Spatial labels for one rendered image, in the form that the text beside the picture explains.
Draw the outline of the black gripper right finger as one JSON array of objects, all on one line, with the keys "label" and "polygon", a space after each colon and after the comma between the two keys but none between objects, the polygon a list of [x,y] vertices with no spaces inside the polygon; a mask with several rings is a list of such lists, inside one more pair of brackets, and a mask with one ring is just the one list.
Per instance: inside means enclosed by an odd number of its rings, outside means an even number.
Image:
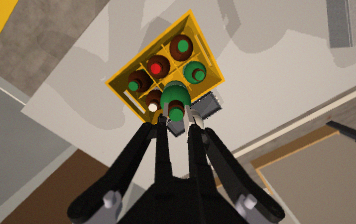
[{"label": "black gripper right finger", "polygon": [[196,177],[201,224],[227,224],[207,157],[235,209],[249,224],[278,224],[285,218],[281,205],[251,179],[213,129],[196,124],[189,105],[183,120],[189,178]]}]

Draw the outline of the cream-white bottle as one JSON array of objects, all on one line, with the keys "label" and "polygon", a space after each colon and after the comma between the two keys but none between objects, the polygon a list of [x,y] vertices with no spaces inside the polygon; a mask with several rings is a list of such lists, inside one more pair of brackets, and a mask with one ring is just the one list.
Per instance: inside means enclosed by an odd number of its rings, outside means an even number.
[{"label": "cream-white bottle", "polygon": [[195,121],[196,121],[196,124],[199,125],[199,127],[201,129],[204,128],[204,122],[199,114],[199,112],[195,109],[190,109],[191,110],[191,113],[192,113],[192,116],[195,118]]}]

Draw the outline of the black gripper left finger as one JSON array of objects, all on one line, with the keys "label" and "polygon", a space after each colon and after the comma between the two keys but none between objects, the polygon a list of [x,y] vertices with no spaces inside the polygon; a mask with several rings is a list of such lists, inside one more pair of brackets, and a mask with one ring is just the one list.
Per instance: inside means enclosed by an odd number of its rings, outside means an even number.
[{"label": "black gripper left finger", "polygon": [[[168,134],[168,103],[157,124],[141,125],[108,171],[80,194],[68,207],[72,224],[116,224],[122,199],[151,142],[156,138],[153,224],[178,224]],[[121,198],[122,197],[122,198]]]}]

